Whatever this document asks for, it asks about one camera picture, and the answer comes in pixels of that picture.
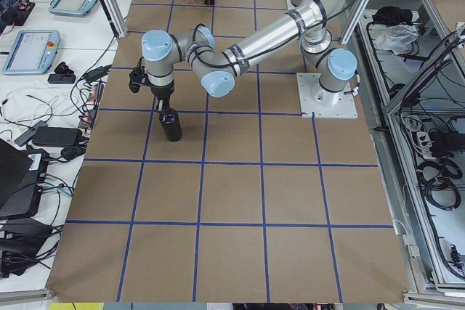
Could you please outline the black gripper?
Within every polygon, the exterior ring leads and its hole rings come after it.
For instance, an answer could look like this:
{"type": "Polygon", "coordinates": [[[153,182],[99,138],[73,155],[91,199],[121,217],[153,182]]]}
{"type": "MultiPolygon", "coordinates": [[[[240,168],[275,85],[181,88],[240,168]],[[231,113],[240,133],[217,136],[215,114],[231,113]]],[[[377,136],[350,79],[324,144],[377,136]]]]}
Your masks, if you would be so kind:
{"type": "Polygon", "coordinates": [[[154,110],[157,113],[161,113],[163,111],[163,105],[165,105],[165,110],[171,110],[170,98],[171,95],[174,93],[175,87],[174,83],[169,83],[165,86],[151,86],[151,92],[155,96],[155,108],[154,110]]]}

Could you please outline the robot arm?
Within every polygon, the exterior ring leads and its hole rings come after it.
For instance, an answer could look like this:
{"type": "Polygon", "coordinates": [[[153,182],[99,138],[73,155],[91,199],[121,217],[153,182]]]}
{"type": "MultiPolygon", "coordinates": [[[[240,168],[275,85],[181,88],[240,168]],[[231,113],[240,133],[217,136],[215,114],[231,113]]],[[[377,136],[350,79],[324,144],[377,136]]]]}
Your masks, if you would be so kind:
{"type": "Polygon", "coordinates": [[[149,30],[141,40],[145,61],[145,85],[154,94],[160,114],[171,113],[174,65],[187,62],[211,97],[223,97],[235,86],[235,78],[246,73],[293,42],[306,60],[320,71],[315,101],[328,105],[339,97],[355,75],[357,60],[347,49],[335,46],[327,29],[330,19],[342,12],[345,0],[291,0],[292,9],[274,22],[252,33],[219,54],[206,26],[199,24],[181,34],[149,30]]]}

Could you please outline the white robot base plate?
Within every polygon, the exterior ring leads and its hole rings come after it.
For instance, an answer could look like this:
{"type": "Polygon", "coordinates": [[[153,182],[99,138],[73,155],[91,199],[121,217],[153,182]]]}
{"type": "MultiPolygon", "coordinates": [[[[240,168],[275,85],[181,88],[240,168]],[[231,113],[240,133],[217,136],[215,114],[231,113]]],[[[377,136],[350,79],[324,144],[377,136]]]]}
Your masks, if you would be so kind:
{"type": "Polygon", "coordinates": [[[347,82],[343,91],[328,92],[320,86],[319,73],[297,73],[299,101],[303,118],[356,119],[355,98],[347,82]]]}

